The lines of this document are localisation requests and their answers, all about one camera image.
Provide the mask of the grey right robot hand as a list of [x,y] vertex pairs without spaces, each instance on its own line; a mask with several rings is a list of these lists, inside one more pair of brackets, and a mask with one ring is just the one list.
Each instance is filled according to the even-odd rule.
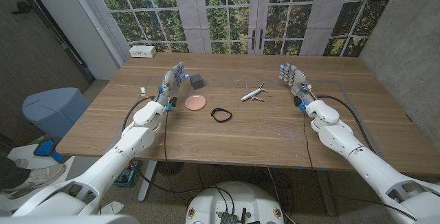
[[294,96],[294,105],[301,111],[304,111],[308,104],[316,100],[311,85],[297,66],[289,63],[281,65],[279,78],[287,83]]

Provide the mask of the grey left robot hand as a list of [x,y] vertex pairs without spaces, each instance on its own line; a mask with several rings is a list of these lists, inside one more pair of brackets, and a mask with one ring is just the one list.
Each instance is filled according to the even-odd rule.
[[155,101],[167,107],[171,98],[178,94],[182,82],[185,81],[187,77],[188,74],[184,72],[183,62],[171,67],[162,79],[161,89]]

